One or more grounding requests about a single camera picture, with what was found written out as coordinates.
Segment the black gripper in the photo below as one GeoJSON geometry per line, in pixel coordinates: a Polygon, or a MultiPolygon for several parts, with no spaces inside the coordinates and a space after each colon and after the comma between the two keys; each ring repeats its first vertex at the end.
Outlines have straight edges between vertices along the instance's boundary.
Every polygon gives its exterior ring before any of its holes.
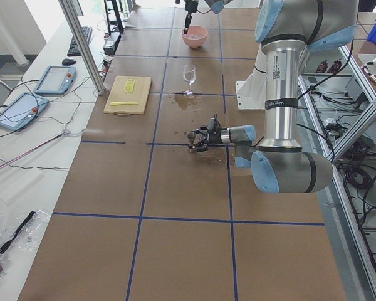
{"type": "Polygon", "coordinates": [[[196,152],[208,151],[208,145],[219,145],[222,144],[221,139],[222,127],[220,125],[214,125],[212,128],[206,126],[200,126],[192,133],[195,135],[202,135],[200,143],[194,144],[192,149],[196,152]]]}
{"type": "Polygon", "coordinates": [[[198,0],[185,0],[185,10],[187,11],[187,16],[185,17],[184,23],[184,34],[188,33],[191,25],[191,14],[196,13],[198,8],[198,0]]]}

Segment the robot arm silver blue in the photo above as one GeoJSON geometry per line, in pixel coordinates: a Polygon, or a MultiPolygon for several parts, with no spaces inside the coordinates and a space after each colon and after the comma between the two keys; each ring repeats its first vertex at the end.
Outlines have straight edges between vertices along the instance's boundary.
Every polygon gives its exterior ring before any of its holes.
{"type": "MultiPolygon", "coordinates": [[[[230,3],[228,0],[205,0],[205,2],[215,14],[219,14],[224,9],[225,5],[230,3]]],[[[192,14],[197,12],[198,4],[199,2],[197,0],[185,1],[184,9],[187,11],[187,15],[185,17],[184,34],[188,33],[192,21],[192,14]]]]}
{"type": "Polygon", "coordinates": [[[253,146],[252,125],[222,127],[216,118],[188,135],[189,147],[232,143],[235,165],[249,168],[266,193],[312,193],[327,187],[333,167],[325,157],[303,152],[296,139],[298,73],[302,52],[349,43],[356,30],[357,1],[265,1],[255,39],[266,57],[264,138],[253,146]]]}

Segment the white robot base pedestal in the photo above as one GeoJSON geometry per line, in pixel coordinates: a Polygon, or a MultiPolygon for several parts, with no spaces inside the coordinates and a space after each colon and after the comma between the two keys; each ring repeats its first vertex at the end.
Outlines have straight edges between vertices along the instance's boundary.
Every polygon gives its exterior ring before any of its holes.
{"type": "Polygon", "coordinates": [[[236,81],[239,110],[264,110],[266,101],[266,55],[258,49],[252,74],[245,81],[236,81]]]}

